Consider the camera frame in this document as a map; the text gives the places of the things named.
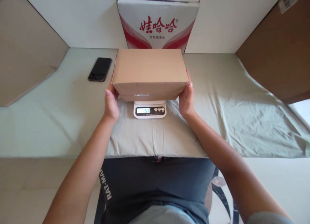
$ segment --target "light gray shirt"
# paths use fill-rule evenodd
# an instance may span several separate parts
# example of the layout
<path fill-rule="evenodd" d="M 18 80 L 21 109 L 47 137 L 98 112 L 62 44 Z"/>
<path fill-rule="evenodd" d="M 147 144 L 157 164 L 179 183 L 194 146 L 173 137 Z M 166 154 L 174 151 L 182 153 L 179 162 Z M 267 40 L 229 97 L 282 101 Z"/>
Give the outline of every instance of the light gray shirt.
<path fill-rule="evenodd" d="M 133 219 L 129 224 L 194 224 L 194 220 L 183 210 L 171 206 L 153 205 L 142 214 Z M 294 224 L 286 217 L 272 212 L 258 212 L 253 214 L 247 224 Z"/>

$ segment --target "lap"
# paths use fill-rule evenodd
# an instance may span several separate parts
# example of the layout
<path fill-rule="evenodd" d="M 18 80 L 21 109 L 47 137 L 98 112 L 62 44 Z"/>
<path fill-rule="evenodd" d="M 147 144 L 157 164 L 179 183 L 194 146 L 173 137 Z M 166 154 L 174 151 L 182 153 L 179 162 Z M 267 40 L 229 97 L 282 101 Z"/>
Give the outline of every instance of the lap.
<path fill-rule="evenodd" d="M 154 191 L 204 203 L 215 168 L 211 160 L 165 158 L 158 163 L 153 161 L 154 157 L 105 159 L 99 176 L 106 204 Z"/>

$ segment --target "gray cloth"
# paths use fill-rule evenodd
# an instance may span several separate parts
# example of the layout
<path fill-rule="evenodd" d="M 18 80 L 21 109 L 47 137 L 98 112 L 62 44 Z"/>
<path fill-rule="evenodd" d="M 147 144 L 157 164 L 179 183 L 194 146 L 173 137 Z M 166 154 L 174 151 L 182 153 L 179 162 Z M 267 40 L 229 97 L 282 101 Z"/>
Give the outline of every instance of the gray cloth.
<path fill-rule="evenodd" d="M 129 224 L 144 223 L 193 224 L 195 222 L 179 208 L 173 206 L 151 206 Z M 259 212 L 253 214 L 247 224 L 294 224 L 294 222 L 280 214 Z"/>
<path fill-rule="evenodd" d="M 184 54 L 201 118 L 244 157 L 310 157 L 310 132 L 290 109 L 251 79 L 234 54 Z M 206 157 L 196 135 L 167 101 L 162 119 L 138 120 L 119 101 L 107 156 Z"/>

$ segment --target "brown cardboard box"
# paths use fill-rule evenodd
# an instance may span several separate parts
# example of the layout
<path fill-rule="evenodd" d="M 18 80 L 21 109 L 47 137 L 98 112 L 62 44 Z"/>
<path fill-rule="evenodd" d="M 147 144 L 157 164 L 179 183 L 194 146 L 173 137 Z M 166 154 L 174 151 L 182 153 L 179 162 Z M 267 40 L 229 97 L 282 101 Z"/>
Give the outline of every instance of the brown cardboard box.
<path fill-rule="evenodd" d="M 175 100 L 188 83 L 180 49 L 119 49 L 112 84 L 124 101 Z"/>
<path fill-rule="evenodd" d="M 0 0 L 0 106 L 45 80 L 68 49 L 27 0 Z"/>
<path fill-rule="evenodd" d="M 310 0 L 280 0 L 236 52 L 258 83 L 286 104 L 310 98 Z"/>

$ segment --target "smartphone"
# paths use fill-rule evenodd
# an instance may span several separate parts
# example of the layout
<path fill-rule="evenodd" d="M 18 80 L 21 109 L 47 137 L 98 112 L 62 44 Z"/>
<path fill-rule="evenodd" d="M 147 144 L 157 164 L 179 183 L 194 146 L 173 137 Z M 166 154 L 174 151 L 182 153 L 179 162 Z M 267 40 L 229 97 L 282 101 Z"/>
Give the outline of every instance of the smartphone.
<path fill-rule="evenodd" d="M 91 70 L 88 80 L 104 82 L 106 80 L 112 59 L 110 58 L 97 58 L 97 61 Z"/>

